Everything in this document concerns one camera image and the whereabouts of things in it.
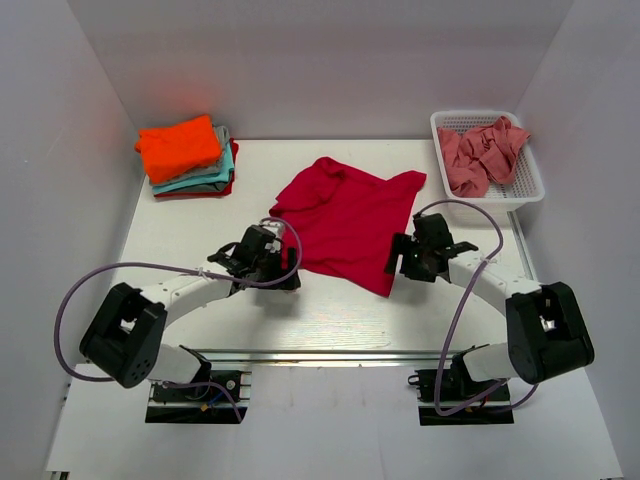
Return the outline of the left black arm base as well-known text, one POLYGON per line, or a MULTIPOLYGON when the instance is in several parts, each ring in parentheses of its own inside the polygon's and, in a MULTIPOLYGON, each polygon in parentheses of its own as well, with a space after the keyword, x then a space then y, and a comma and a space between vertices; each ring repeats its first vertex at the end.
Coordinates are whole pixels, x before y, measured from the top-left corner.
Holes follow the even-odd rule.
POLYGON ((175 425, 240 425, 249 408, 252 375, 243 365, 218 363, 194 351, 201 364, 192 383, 174 388, 152 384, 145 422, 175 425))

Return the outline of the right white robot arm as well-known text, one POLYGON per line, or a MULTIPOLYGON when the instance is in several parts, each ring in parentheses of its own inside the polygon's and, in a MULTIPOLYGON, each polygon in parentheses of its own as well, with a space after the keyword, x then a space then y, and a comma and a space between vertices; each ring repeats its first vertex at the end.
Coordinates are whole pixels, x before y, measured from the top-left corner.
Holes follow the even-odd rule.
POLYGON ((536 385, 595 360, 571 287, 520 277, 491 262, 477 246, 456 243, 440 214, 415 215, 412 235, 393 235, 385 271, 429 283, 442 278, 467 287, 503 315, 506 342, 472 347, 451 361, 452 388, 463 398, 477 397, 494 380, 519 378, 536 385))

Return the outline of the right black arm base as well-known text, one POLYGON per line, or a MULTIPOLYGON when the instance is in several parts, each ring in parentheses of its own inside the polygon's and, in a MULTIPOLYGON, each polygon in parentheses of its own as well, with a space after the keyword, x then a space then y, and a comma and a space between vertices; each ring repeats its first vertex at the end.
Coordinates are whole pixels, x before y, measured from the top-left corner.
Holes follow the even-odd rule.
MULTIPOLYGON (((437 368, 415 370, 407 383, 416 389, 418 418, 421 427, 510 425, 514 423, 509 388, 502 385, 490 395, 484 395, 470 406, 449 416, 441 416, 435 409, 437 368)), ((484 392, 495 380, 473 382, 466 372, 462 352, 456 353, 445 363, 440 402, 443 410, 456 407, 473 396, 484 392)))

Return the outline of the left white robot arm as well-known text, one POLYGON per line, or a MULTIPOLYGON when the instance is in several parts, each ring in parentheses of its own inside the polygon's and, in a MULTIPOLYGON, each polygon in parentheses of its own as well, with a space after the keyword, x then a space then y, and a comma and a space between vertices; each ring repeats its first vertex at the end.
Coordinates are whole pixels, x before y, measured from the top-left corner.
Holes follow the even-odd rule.
POLYGON ((165 329, 248 288, 298 289, 301 247, 283 243, 293 231, 283 220, 266 218, 196 269, 175 268, 174 278, 143 288, 117 284, 81 339, 80 353, 124 388, 149 380, 202 398, 211 387, 210 363, 188 347, 164 343, 165 329))

